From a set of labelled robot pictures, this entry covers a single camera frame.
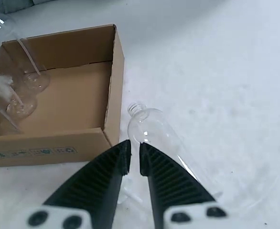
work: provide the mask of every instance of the brown cardboard box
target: brown cardboard box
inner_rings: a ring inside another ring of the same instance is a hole
[[[24,134],[0,136],[0,166],[88,161],[118,143],[124,56],[115,25],[29,38],[51,76]],[[3,44],[26,63],[16,41]]]

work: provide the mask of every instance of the cardboard box inner wall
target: cardboard box inner wall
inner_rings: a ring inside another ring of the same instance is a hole
[[[0,136],[0,166],[86,161],[118,143],[124,56],[116,27],[44,35],[27,42],[51,82],[37,95],[34,113],[20,122],[24,134]],[[2,48],[22,63],[24,72],[33,72],[16,41]]]

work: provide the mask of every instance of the glass bottle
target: glass bottle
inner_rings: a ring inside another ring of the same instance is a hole
[[[33,59],[33,54],[30,53],[30,47],[26,38],[21,38],[15,30],[14,21],[7,15],[0,14],[0,46],[2,42],[17,40],[18,44],[23,49],[28,57],[30,64],[25,64],[15,58],[14,61],[18,63],[18,67],[23,70],[23,80],[26,85],[36,93],[42,92],[50,83],[50,76],[46,71],[41,72],[39,69],[43,67],[38,66]]]

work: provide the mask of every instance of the fabric surface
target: fabric surface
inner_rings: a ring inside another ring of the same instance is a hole
[[[12,13],[51,0],[0,0],[0,12]]]

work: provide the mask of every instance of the bottle neck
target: bottle neck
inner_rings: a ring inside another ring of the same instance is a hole
[[[131,117],[133,117],[134,115],[136,115],[137,113],[143,110],[146,110],[146,106],[142,103],[132,103],[128,107],[128,113]]]

